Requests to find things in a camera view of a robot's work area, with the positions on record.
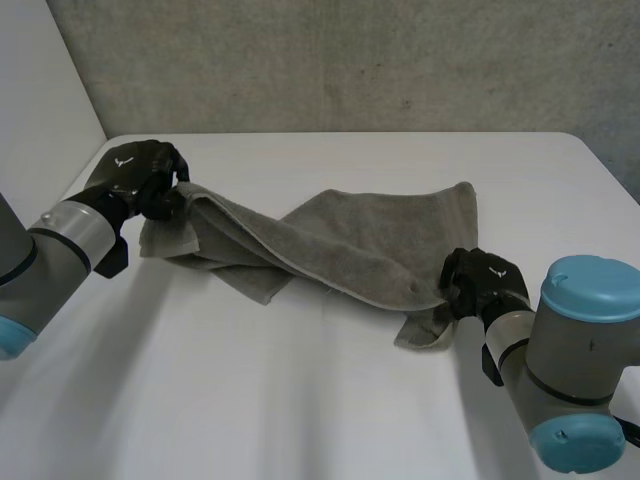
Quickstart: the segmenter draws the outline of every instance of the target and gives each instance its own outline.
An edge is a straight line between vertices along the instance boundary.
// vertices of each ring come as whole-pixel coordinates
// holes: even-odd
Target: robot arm
[[[26,230],[0,195],[0,358],[31,344],[91,271],[112,278],[126,268],[122,224],[142,214],[167,220],[179,206],[173,177],[189,180],[170,143],[133,142],[107,151],[85,189]]]
[[[625,367],[640,348],[640,271],[592,256],[555,262],[531,311],[512,263],[456,250],[440,282],[458,318],[485,326],[483,371],[506,387],[541,460],[553,470],[591,473],[615,463],[640,429],[609,412]]]

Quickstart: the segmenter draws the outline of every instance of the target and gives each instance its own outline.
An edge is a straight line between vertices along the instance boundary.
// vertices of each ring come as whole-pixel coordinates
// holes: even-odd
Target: white wall
[[[30,224],[104,132],[44,0],[0,2],[0,192]]]

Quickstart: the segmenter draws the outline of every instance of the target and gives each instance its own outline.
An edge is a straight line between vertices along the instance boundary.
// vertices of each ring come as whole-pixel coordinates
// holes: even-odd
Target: towel
[[[142,257],[209,270],[264,305],[294,276],[312,279],[406,312],[400,347],[450,344],[455,321],[438,280],[449,253],[477,247],[470,183],[426,195],[326,190],[280,220],[189,182],[172,195],[183,207],[170,221],[145,222]]]

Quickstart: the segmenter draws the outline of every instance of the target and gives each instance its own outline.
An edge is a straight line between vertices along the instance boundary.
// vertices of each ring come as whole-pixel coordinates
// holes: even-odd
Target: white table
[[[81,188],[108,142],[70,192]],[[556,133],[159,135],[192,178],[279,217],[326,188],[417,194],[469,180],[480,245],[517,263],[537,304],[576,253],[640,267],[640,207],[585,145]],[[393,346],[402,315],[297,280],[268,307],[216,277],[137,255],[92,275],[0,365],[0,477],[26,479],[567,478],[540,464],[467,320],[446,352]],[[640,422],[640,373],[613,401]],[[640,450],[591,478],[635,478]]]

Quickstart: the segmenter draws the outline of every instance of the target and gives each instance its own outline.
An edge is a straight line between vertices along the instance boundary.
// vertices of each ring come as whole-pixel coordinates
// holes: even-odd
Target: light blue cap
[[[640,317],[640,271],[591,255],[564,257],[549,268],[542,300],[565,317],[617,323]]]
[[[13,360],[37,337],[24,325],[0,316],[0,360]]]
[[[610,467],[625,447],[616,419],[597,413],[547,420],[531,430],[529,442],[547,467],[562,473],[593,473]]]

